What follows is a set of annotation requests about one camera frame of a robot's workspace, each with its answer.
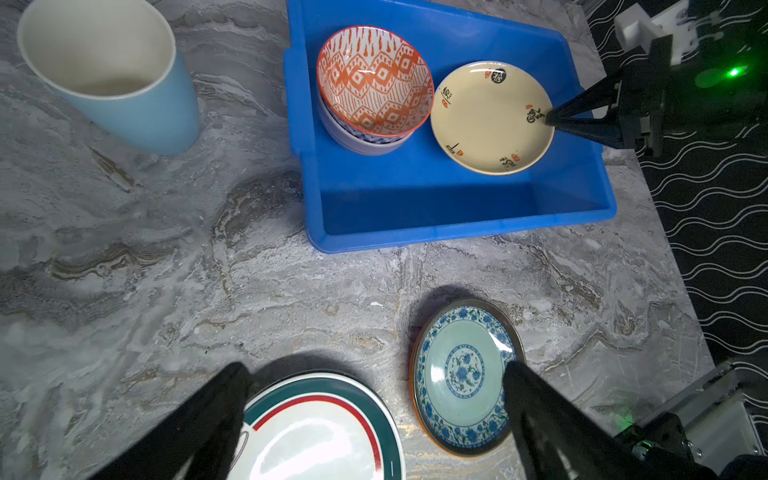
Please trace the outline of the white plate green red rim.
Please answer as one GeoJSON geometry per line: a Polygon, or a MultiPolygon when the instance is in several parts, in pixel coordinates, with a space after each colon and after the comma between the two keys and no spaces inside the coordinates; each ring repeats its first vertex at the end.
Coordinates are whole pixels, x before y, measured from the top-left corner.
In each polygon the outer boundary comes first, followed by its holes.
{"type": "Polygon", "coordinates": [[[405,479],[396,423],[381,398],[350,376],[313,372],[253,397],[230,479],[405,479]]]}

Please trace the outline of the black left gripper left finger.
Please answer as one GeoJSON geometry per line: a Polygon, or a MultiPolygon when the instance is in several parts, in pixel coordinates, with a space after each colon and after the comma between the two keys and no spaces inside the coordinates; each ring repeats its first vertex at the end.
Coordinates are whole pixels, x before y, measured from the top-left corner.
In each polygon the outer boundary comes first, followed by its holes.
{"type": "Polygon", "coordinates": [[[93,475],[95,479],[225,479],[234,458],[252,376],[233,362],[93,475]]]}

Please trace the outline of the cream yellow patterned plate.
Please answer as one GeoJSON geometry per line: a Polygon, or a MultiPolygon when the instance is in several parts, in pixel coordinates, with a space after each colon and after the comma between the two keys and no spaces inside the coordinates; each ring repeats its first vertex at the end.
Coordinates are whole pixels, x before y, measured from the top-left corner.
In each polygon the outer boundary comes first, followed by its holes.
{"type": "Polygon", "coordinates": [[[505,176],[533,166],[549,149],[552,102],[526,71],[503,62],[460,66],[436,89],[430,114],[440,148],[460,166],[505,176]]]}

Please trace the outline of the blue plastic bin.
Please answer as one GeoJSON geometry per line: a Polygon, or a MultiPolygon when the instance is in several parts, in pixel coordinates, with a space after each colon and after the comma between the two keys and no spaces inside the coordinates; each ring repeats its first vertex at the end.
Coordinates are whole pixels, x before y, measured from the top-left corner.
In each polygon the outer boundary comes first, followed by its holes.
{"type": "Polygon", "coordinates": [[[531,168],[485,176],[452,161],[429,126],[396,151],[363,156],[338,145],[320,120],[316,63],[350,26],[374,25],[411,42],[437,79],[476,60],[518,66],[554,103],[582,88],[559,32],[429,1],[291,1],[284,54],[292,153],[302,165],[306,228],[326,253],[505,234],[613,218],[615,196],[591,141],[556,133],[531,168]]]}

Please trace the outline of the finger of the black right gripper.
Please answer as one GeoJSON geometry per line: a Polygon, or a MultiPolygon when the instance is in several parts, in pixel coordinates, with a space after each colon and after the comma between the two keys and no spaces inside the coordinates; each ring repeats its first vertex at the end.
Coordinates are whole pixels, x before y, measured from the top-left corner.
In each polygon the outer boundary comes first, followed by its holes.
{"type": "Polygon", "coordinates": [[[611,107],[617,102],[621,88],[621,75],[609,75],[573,99],[552,109],[547,120],[572,118],[602,107],[611,107]]]}
{"type": "Polygon", "coordinates": [[[549,119],[555,129],[613,148],[628,149],[618,123],[603,119],[549,119]]]}

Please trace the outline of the lavender ceramic bowl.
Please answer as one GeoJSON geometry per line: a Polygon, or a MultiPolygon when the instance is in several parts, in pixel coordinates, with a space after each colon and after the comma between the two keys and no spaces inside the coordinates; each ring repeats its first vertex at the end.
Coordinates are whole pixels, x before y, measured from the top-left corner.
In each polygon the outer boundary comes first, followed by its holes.
{"type": "Polygon", "coordinates": [[[360,139],[335,120],[319,91],[316,92],[316,97],[318,100],[319,117],[325,130],[337,144],[351,152],[365,156],[386,155],[403,146],[412,136],[412,133],[409,133],[389,143],[371,143],[365,139],[360,139]]]}

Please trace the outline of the orange patterned ceramic bowl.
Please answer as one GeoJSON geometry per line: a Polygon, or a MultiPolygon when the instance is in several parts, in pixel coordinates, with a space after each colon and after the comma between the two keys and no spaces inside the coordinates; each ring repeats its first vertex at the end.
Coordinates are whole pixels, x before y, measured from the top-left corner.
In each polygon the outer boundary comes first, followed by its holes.
{"type": "Polygon", "coordinates": [[[391,143],[414,133],[435,96],[433,76],[416,48],[368,25],[344,28],[324,42],[316,83],[332,118],[366,141],[391,143]]]}

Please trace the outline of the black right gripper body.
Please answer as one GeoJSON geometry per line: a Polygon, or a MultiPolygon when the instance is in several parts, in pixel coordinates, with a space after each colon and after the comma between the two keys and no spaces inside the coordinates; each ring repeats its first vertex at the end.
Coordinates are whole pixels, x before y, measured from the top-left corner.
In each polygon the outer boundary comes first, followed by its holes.
{"type": "Polygon", "coordinates": [[[747,136],[767,121],[767,4],[675,1],[655,13],[635,3],[614,19],[619,45],[643,58],[614,83],[616,145],[660,154],[664,136],[747,136]]]}

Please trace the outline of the blue floral green plate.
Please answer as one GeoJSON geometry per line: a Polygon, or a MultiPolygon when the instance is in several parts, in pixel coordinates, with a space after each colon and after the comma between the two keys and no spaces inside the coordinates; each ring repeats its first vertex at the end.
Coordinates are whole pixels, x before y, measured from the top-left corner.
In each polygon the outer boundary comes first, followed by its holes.
{"type": "Polygon", "coordinates": [[[482,456],[509,435],[503,376],[524,363],[509,318],[478,299],[452,302],[422,327],[411,352],[413,409],[431,440],[459,457],[482,456]]]}

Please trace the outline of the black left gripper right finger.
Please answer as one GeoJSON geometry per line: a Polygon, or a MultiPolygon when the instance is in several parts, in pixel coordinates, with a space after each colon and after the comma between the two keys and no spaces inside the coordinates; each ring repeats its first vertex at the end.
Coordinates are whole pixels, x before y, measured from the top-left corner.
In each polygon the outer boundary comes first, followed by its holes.
{"type": "Polygon", "coordinates": [[[567,479],[567,458],[581,479],[669,479],[624,450],[527,365],[509,363],[505,409],[528,479],[567,479]]]}

